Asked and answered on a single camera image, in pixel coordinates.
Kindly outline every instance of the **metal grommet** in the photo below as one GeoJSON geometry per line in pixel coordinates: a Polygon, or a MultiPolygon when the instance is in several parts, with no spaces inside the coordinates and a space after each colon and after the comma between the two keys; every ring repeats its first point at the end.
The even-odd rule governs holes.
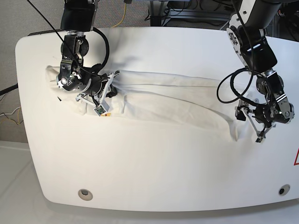
{"type": "Polygon", "coordinates": [[[80,191],[78,191],[78,195],[84,201],[90,201],[93,198],[92,193],[86,189],[81,189],[80,191]]]}
{"type": "Polygon", "coordinates": [[[279,189],[278,194],[280,196],[284,196],[290,191],[290,189],[291,189],[290,185],[286,184],[279,189]]]}

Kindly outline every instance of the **white cloth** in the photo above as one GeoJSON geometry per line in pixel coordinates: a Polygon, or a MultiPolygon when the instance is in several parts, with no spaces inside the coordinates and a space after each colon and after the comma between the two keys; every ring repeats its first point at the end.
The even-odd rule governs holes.
{"type": "MultiPolygon", "coordinates": [[[[53,94],[73,112],[97,116],[91,105],[76,101],[77,91],[58,88],[58,73],[59,68],[46,69],[53,94]]],[[[118,94],[106,98],[111,117],[189,125],[213,131],[227,140],[237,140],[242,129],[243,123],[235,118],[238,101],[222,104],[217,100],[219,80],[122,70],[112,84],[118,94]]],[[[223,100],[235,98],[227,84],[221,87],[220,95],[223,100]]]]}

